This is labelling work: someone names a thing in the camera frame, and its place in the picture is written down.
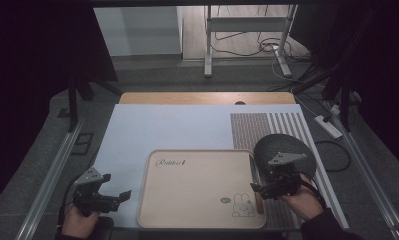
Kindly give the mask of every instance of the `rectangular beige board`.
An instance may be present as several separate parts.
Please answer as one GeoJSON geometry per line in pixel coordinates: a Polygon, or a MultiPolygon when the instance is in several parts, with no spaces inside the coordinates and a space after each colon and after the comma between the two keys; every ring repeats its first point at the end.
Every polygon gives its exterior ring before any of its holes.
{"type": "Polygon", "coordinates": [[[248,150],[157,150],[151,153],[138,222],[145,228],[253,229],[257,212],[248,150]]]}

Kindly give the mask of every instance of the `white wall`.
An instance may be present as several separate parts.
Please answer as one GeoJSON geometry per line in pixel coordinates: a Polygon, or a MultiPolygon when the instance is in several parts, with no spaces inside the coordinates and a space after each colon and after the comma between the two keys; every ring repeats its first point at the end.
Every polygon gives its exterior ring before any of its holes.
{"type": "Polygon", "coordinates": [[[181,13],[177,14],[177,7],[94,11],[111,56],[181,53],[181,13]]]}

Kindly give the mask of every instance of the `white desk frame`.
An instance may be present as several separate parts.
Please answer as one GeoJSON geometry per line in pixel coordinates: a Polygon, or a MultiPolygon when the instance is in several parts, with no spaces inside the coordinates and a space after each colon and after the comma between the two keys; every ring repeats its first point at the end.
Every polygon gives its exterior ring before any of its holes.
{"type": "Polygon", "coordinates": [[[213,32],[282,32],[279,46],[274,46],[277,61],[283,76],[290,78],[292,73],[286,63],[284,45],[292,25],[297,5],[292,5],[286,17],[217,17],[212,18],[211,5],[208,5],[206,19],[205,77],[212,76],[211,33],[213,32]]]}

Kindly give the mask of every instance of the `person's left hand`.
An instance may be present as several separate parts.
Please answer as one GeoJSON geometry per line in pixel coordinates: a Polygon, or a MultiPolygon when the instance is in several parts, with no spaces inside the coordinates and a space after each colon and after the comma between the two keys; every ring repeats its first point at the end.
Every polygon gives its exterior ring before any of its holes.
{"type": "Polygon", "coordinates": [[[65,221],[62,227],[62,235],[86,239],[93,232],[99,212],[91,212],[90,216],[85,217],[78,208],[71,203],[65,213],[65,221]]]}

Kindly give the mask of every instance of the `power strip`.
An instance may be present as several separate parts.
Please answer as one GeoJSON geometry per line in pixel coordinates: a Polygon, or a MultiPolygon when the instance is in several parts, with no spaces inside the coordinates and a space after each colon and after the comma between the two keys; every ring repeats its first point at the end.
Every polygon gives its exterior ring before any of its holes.
{"type": "Polygon", "coordinates": [[[314,118],[314,120],[324,129],[332,138],[334,139],[339,139],[343,136],[343,134],[337,130],[335,126],[333,126],[330,122],[324,122],[323,121],[324,117],[323,116],[318,116],[314,118]]]}

